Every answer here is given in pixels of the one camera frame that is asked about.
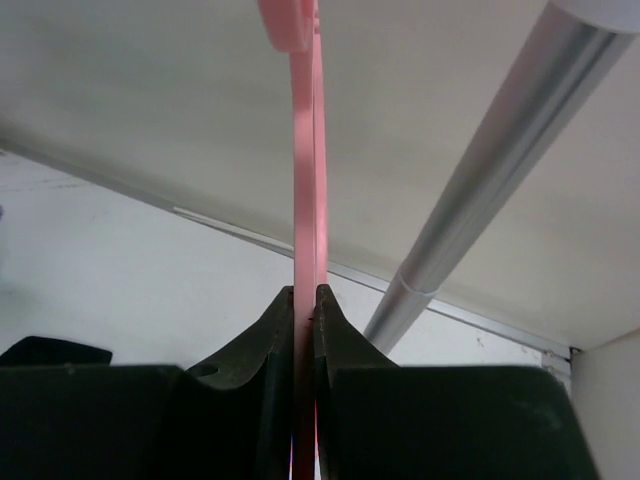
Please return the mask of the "pink hanger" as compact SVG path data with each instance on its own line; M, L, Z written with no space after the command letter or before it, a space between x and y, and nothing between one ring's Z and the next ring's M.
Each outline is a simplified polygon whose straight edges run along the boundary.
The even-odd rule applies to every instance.
M294 160L291 477L312 479L316 449L314 309L317 287L328 282L328 177L319 3L261 0L258 6L272 46L289 55Z

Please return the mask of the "black t shirt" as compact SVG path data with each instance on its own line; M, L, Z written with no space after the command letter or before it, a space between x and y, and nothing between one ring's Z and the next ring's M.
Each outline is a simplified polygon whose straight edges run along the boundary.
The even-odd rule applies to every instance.
M1 354L1 367L40 367L79 365L109 365L110 350L72 341L41 337L25 337Z

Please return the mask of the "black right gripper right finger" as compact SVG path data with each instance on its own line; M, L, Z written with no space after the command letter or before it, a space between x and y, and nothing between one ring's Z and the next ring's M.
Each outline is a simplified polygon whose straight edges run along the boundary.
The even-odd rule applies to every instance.
M529 366L401 367L316 291L325 479L594 479L564 386Z

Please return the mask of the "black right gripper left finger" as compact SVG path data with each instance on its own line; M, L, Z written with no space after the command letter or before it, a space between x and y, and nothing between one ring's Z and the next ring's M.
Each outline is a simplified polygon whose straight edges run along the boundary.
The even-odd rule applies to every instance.
M188 369L1 367L5 479L285 479L293 291Z

